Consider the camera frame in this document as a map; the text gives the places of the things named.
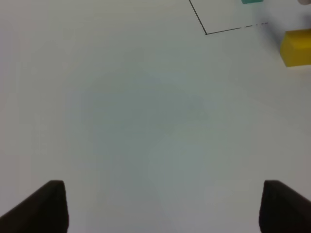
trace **teal block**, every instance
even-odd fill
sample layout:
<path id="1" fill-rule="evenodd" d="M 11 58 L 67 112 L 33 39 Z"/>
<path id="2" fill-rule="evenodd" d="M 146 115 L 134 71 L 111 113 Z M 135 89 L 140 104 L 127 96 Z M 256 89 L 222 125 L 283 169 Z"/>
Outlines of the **teal block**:
<path id="1" fill-rule="evenodd" d="M 249 3 L 254 3 L 254 2 L 261 2 L 263 0 L 242 0 L 243 4 L 249 4 Z"/>

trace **yellow block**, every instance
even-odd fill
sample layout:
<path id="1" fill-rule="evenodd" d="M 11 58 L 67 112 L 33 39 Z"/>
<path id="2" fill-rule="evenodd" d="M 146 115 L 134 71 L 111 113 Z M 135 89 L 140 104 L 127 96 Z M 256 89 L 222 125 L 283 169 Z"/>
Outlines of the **yellow block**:
<path id="1" fill-rule="evenodd" d="M 311 30 L 286 32 L 280 54 L 287 67 L 311 65 Z"/>

